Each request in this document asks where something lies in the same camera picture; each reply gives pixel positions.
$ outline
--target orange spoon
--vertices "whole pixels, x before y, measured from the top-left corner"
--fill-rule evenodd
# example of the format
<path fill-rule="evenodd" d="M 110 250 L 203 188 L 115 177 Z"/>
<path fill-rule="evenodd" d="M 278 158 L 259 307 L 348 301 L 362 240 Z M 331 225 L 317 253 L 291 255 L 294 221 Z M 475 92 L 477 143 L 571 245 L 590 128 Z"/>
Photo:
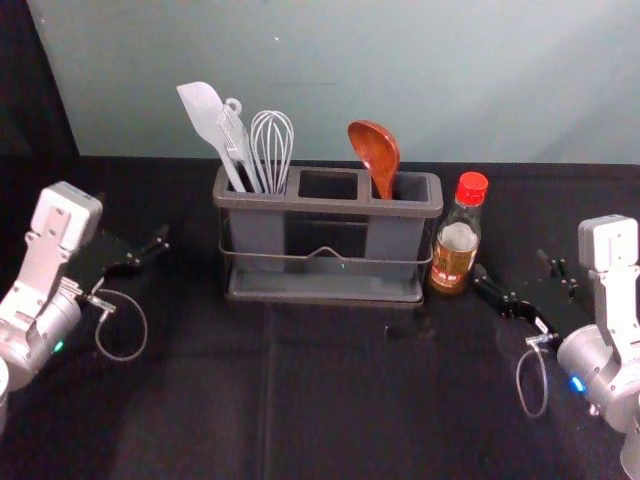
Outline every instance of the orange spoon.
<path fill-rule="evenodd" d="M 393 176 L 400 162 L 400 150 L 396 139 L 382 125 L 368 120 L 350 123 L 347 133 L 356 154 L 369 169 L 380 192 L 380 198 L 391 200 Z"/>

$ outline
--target utensil holder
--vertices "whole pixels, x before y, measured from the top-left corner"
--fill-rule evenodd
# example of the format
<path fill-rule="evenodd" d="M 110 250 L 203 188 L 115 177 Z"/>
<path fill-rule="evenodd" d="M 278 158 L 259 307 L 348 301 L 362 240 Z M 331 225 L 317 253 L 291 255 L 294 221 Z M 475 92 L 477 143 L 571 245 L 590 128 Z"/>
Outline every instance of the utensil holder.
<path fill-rule="evenodd" d="M 440 180 L 398 172 L 381 200 L 365 170 L 290 167 L 279 195 L 232 190 L 219 169 L 227 295 L 295 301 L 419 303 Z"/>

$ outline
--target black tablecloth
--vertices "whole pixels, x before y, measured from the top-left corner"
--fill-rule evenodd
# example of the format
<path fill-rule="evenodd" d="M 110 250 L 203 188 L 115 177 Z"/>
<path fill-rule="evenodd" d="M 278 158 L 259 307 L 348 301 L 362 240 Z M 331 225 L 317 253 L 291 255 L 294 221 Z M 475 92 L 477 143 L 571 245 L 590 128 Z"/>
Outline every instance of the black tablecloth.
<path fill-rule="evenodd" d="M 448 205 L 472 166 L 403 167 L 438 174 Z M 506 284 L 541 274 L 537 248 L 577 265 L 583 219 L 640 218 L 637 167 L 473 167 L 491 181 L 478 260 Z M 624 478 L 623 437 L 589 417 L 554 361 L 547 415 L 524 415 L 514 374 L 531 330 L 472 291 L 428 293 L 416 312 L 225 302 L 214 162 L 14 158 L 0 168 L 2 291 L 37 195 L 54 181 L 106 192 L 102 226 L 132 243 L 172 227 L 168 254 L 109 285 L 145 309 L 147 351 L 125 365 L 96 354 L 96 315 L 86 312 L 65 349 L 11 396 L 3 480 Z M 135 343 L 132 318 L 119 333 Z M 387 326 L 399 332 L 391 340 Z"/>

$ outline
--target sauce bottle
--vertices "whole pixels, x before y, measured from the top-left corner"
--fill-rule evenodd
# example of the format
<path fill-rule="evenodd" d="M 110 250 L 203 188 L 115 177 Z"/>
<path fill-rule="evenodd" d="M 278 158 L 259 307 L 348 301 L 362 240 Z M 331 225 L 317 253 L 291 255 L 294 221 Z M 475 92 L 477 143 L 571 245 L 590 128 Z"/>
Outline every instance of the sauce bottle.
<path fill-rule="evenodd" d="M 466 172 L 458 181 L 453 206 L 433 249 L 429 283 L 441 293 L 460 293 L 467 285 L 480 244 L 480 212 L 488 187 L 487 178 L 477 172 Z"/>

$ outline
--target red bottle cap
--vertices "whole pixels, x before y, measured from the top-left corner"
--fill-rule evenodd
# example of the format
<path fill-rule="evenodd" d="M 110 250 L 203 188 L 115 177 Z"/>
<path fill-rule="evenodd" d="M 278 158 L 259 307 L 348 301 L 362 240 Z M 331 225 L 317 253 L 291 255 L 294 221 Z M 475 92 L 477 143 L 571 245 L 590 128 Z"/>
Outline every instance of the red bottle cap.
<path fill-rule="evenodd" d="M 466 172 L 460 176 L 456 200 L 467 207 L 482 205 L 489 188 L 487 177 L 478 172 Z"/>

